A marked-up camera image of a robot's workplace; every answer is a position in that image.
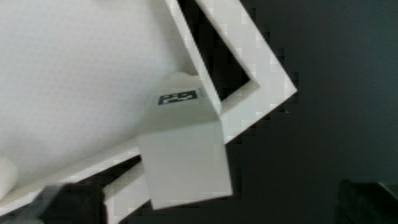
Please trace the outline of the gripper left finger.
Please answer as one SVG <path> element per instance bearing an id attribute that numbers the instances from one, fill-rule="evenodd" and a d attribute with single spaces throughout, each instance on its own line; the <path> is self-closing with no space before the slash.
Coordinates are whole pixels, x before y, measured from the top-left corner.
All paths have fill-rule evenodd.
<path id="1" fill-rule="evenodd" d="M 96 185 L 50 185 L 11 224 L 107 224 L 105 193 Z"/>

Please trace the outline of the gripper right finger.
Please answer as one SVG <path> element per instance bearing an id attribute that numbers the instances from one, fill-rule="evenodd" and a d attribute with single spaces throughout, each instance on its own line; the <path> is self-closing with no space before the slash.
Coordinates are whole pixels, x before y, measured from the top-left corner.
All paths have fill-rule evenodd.
<path id="1" fill-rule="evenodd" d="M 342 181 L 336 224 L 398 224 L 398 184 Z"/>

